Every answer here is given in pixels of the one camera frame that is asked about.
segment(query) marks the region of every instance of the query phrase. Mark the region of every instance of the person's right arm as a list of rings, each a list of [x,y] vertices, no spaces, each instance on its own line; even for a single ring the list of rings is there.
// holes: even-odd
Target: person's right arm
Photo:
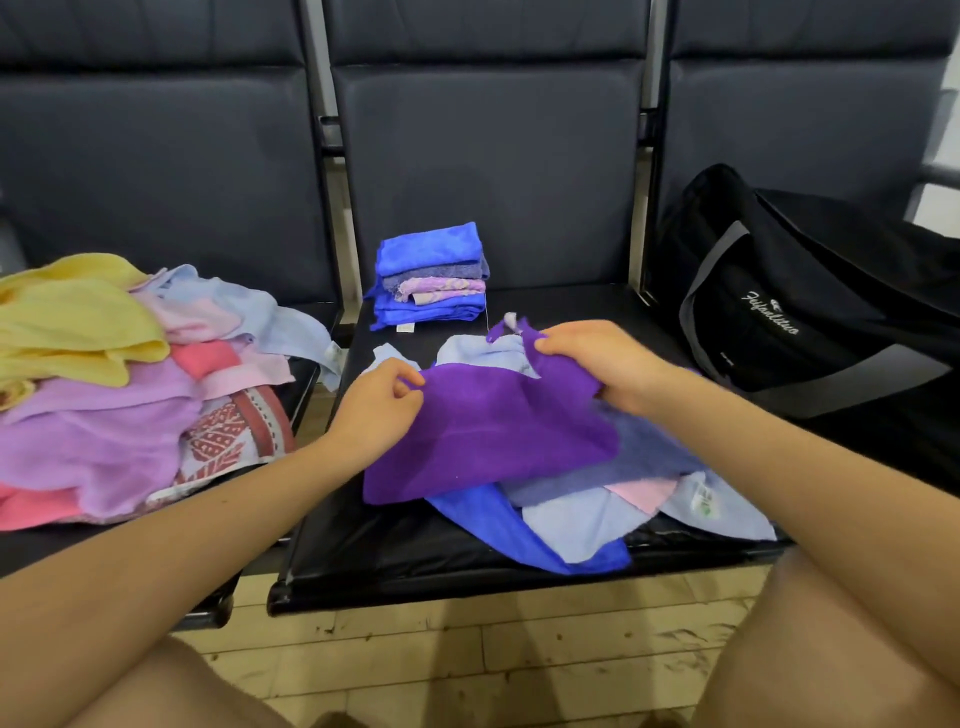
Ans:
[[[661,425],[960,687],[960,498],[791,425],[663,361],[606,321],[537,342]]]

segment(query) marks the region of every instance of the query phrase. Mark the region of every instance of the person's left arm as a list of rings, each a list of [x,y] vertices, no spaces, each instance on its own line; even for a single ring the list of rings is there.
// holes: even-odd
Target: person's left arm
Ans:
[[[390,359],[345,393],[315,443],[0,579],[4,724],[59,726],[194,605],[410,427],[423,385]]]

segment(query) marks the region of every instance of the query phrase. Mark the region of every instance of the chair backrest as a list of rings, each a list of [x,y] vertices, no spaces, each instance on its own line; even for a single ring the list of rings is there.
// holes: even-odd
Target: chair backrest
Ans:
[[[649,0],[324,0],[361,278],[475,221],[492,288],[626,280]]]
[[[313,135],[296,0],[0,0],[0,189],[32,265],[339,302]]]
[[[647,240],[717,162],[902,217],[958,23],[960,0],[672,0]]]

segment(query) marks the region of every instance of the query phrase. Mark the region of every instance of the hand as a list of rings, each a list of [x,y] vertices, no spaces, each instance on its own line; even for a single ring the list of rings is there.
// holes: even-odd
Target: hand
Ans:
[[[650,414],[650,393],[676,370],[611,321],[571,321],[543,333],[538,352],[576,360],[603,382],[604,400],[633,415]]]
[[[325,438],[332,438],[356,471],[392,448],[413,424],[423,406],[423,375],[405,361],[387,359],[359,376],[347,389]]]

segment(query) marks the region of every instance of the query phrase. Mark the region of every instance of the white logo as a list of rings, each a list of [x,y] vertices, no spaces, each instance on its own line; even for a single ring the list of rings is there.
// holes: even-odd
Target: white logo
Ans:
[[[789,319],[783,318],[783,316],[779,313],[780,311],[783,311],[783,309],[780,308],[780,304],[774,299],[770,299],[770,302],[766,303],[760,300],[760,294],[758,294],[756,291],[748,291],[747,295],[740,299],[740,301],[749,301],[750,310],[759,311],[762,315],[766,316],[768,319],[770,319],[770,321],[782,328],[787,333],[794,335],[800,333],[800,330],[795,328],[793,324],[790,323]]]

